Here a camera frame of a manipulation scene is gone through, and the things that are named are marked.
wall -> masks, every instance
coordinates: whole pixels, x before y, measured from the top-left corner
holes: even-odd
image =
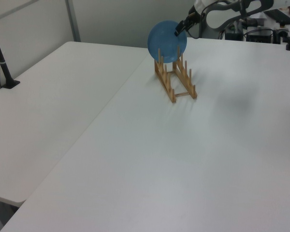
[[[0,19],[0,47],[13,78],[67,41],[73,35],[65,0],[39,0]]]
[[[195,0],[70,0],[82,42],[147,47],[154,25],[184,20]]]

white table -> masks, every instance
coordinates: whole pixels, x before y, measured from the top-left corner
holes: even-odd
[[[147,54],[69,42],[1,89],[0,201],[20,206]]]
[[[290,231],[290,52],[184,57],[197,100],[172,104],[148,55],[2,232]]]

black device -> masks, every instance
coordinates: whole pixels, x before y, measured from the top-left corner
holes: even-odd
[[[225,29],[224,34],[225,40],[243,41],[242,22],[234,22],[233,25]]]
[[[6,62],[5,62],[5,59],[4,59],[3,54],[1,52],[1,49],[0,49],[0,66],[2,68],[3,74],[5,76],[5,80],[6,80],[5,85],[3,85],[2,87],[3,88],[13,88],[13,87],[17,86],[20,82],[14,80],[11,77],[10,71],[8,69]]]
[[[278,9],[264,11],[264,13],[281,25],[290,25],[290,17]]]
[[[246,41],[270,44],[272,41],[272,30],[265,27],[248,27]]]

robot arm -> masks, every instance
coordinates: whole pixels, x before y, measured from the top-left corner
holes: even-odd
[[[175,35],[188,31],[201,21],[205,21],[208,27],[221,31],[241,18],[285,6],[290,6],[290,0],[196,0],[188,17],[176,27]]]

plate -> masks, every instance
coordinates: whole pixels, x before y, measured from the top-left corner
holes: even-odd
[[[182,55],[187,46],[187,35],[185,32],[175,36],[177,22],[167,20],[156,24],[149,33],[147,48],[156,61],[158,61],[158,49],[160,48],[161,56],[164,63],[171,63],[177,60],[177,47],[179,46],[180,55]]]

